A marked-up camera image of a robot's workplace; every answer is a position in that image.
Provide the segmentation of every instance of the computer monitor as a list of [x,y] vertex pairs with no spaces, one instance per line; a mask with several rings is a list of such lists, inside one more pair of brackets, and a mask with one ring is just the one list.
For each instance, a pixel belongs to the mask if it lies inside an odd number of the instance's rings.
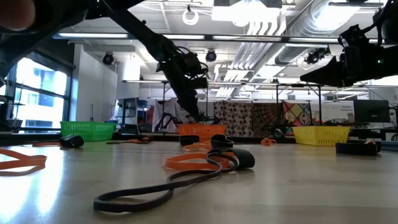
[[355,122],[389,123],[389,111],[387,100],[354,100]]

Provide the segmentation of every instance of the black rubber band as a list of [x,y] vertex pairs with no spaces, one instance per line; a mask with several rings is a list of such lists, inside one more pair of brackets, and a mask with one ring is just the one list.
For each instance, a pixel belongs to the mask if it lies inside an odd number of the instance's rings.
[[[222,148],[222,149],[215,149],[209,151],[209,153],[206,156],[206,161],[210,164],[213,164],[218,167],[218,170],[213,171],[213,170],[186,170],[182,172],[178,172],[176,174],[170,175],[167,178],[167,183],[166,184],[161,184],[161,185],[155,185],[155,186],[150,186],[150,187],[141,187],[141,188],[136,188],[136,189],[126,189],[126,190],[117,190],[114,192],[109,192],[105,193],[102,195],[97,196],[94,199],[94,204],[93,207],[95,210],[99,211],[104,211],[104,212],[114,212],[114,213],[121,213],[121,212],[140,212],[143,210],[148,210],[152,209],[155,207],[158,207],[168,200],[170,200],[173,197],[174,194],[174,189],[179,188],[179,187],[186,187],[189,185],[197,184],[200,182],[203,182],[205,180],[220,176],[222,173],[228,173],[235,171],[238,168],[243,168],[241,166],[242,161],[247,160],[248,158],[250,159],[250,156],[252,157],[252,161],[249,162],[243,162],[243,164],[249,164],[250,166],[254,165],[254,158],[248,151],[244,151],[240,149],[240,152],[237,152],[237,154],[240,154],[239,156],[236,155],[238,160],[240,161],[239,165],[238,162],[235,158],[227,156],[222,154],[222,152],[234,152],[236,149],[227,149],[227,148]],[[211,157],[222,157],[225,158],[229,161],[231,161],[234,166],[228,168],[228,169],[222,169],[222,165],[219,162],[216,162],[211,159]],[[176,178],[183,177],[185,175],[191,175],[191,174],[202,174],[201,176],[188,179],[188,180],[181,180],[181,181],[173,181]],[[132,195],[144,195],[144,194],[150,194],[150,193],[155,193],[155,192],[161,192],[168,190],[166,193],[161,195],[160,197],[157,197],[153,200],[142,202],[142,203],[116,203],[112,202],[111,200],[119,198],[119,197],[126,197],[126,196],[132,196]]]

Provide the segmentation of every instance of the ductwork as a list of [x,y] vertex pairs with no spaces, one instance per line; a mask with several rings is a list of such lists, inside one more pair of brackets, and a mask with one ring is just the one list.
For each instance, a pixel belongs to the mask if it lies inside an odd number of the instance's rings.
[[[326,37],[341,27],[351,18],[359,7],[339,7],[329,6],[330,0],[313,1],[311,5],[303,12],[286,31],[287,36],[307,36],[307,37]],[[267,51],[267,55],[260,61],[255,68],[255,73],[263,69],[266,64],[288,65],[298,56],[302,55],[307,47],[291,47],[285,44],[273,44]],[[261,74],[268,78],[276,74]]]

